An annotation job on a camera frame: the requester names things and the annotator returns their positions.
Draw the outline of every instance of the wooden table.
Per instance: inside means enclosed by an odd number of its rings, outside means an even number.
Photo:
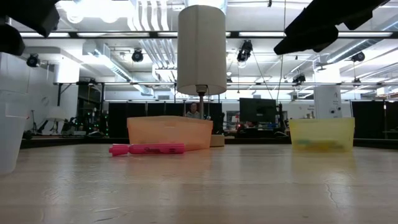
[[[396,223],[398,151],[229,145],[110,157],[108,145],[22,150],[0,223]]]

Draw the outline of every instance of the person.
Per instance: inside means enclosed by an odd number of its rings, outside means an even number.
[[[200,119],[200,113],[198,112],[198,105],[196,103],[192,103],[190,110],[185,116],[188,118]]]

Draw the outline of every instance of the white pillar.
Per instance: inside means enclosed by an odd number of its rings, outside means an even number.
[[[313,80],[318,83],[339,83],[341,82],[340,69],[335,66],[328,66],[326,70],[315,72]],[[316,86],[313,94],[316,119],[343,117],[343,113],[341,112],[340,86]]]
[[[56,83],[75,83],[79,81],[80,66],[78,63],[66,58],[55,65],[54,72],[54,81]],[[64,84],[62,89],[65,89],[67,86],[68,84]],[[72,85],[61,94],[60,107],[65,112],[67,119],[76,116],[78,90],[79,86]]]

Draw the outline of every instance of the black partition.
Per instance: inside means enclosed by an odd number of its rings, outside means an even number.
[[[205,114],[208,114],[209,103],[205,103]],[[210,103],[210,116],[216,123],[222,122],[222,104]],[[183,116],[183,103],[110,103],[109,104],[109,136],[111,138],[127,138],[127,118],[143,116]]]
[[[351,103],[355,118],[357,139],[384,139],[385,117],[383,101],[354,101]]]
[[[398,139],[398,102],[386,102],[386,131],[387,139]]]
[[[129,103],[109,104],[109,136],[111,138],[127,138],[127,117]]]

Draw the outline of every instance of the orange plastic bin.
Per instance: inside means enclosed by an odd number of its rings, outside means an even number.
[[[213,122],[179,116],[128,118],[130,144],[184,143],[186,151],[210,148]]]

